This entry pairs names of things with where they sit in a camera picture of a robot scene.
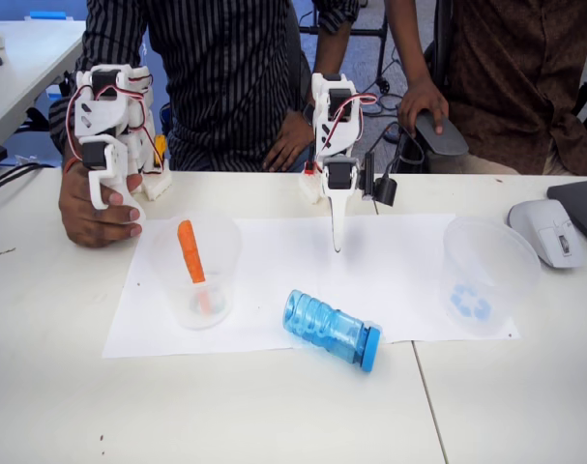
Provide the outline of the striped-shirt person's left hand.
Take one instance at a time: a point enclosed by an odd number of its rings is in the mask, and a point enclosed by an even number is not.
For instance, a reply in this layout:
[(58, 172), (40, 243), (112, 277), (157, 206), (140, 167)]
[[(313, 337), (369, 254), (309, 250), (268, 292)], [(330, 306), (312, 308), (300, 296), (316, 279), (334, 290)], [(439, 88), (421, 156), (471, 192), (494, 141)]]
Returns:
[(263, 161), (263, 169), (268, 172), (287, 171), (312, 141), (312, 128), (303, 114), (300, 111), (289, 111), (273, 147)]

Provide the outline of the brown-shirt person's right hand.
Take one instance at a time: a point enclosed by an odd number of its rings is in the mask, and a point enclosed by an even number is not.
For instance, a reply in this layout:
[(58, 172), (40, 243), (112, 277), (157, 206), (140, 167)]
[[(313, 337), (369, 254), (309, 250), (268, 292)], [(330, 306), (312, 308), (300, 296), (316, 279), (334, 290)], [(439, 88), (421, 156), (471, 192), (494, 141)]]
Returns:
[(441, 135), (444, 129), (443, 119), (449, 116), (449, 104), (428, 76), (409, 83), (400, 103), (399, 122), (414, 135), (417, 117), (424, 110), (430, 112), (435, 132)]

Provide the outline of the striped-shirt person's right hand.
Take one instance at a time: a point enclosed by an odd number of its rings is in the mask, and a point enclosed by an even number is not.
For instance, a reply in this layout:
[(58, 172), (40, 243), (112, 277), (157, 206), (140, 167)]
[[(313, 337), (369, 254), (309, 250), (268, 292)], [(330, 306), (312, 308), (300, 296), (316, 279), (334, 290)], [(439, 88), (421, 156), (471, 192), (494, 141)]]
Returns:
[(65, 155), (58, 206), (68, 238), (82, 247), (106, 247), (138, 237), (140, 212), (124, 205), (120, 192), (101, 187), (104, 210), (90, 196), (89, 171), (72, 154)]

